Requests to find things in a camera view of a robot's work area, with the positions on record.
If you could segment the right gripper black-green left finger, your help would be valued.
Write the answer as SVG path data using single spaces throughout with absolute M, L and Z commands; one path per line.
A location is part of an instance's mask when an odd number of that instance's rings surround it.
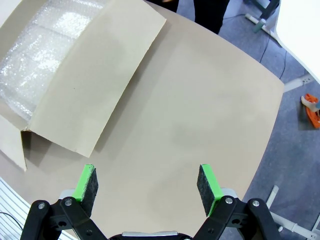
M 93 164 L 86 164 L 71 195 L 54 204 L 36 200 L 30 206 L 22 240 L 57 240 L 63 230 L 73 230 L 80 240 L 106 240 L 107 237 L 91 220 L 99 183 Z

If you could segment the right gripper black-green right finger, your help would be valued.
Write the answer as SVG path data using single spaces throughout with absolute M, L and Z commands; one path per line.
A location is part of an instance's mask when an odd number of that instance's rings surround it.
M 201 164 L 197 188 L 206 220 L 194 235 L 194 240 L 218 240 L 225 228 L 237 229 L 243 240 L 278 240 L 280 233 L 268 209 L 260 198 L 248 202 L 223 193 L 209 164 Z

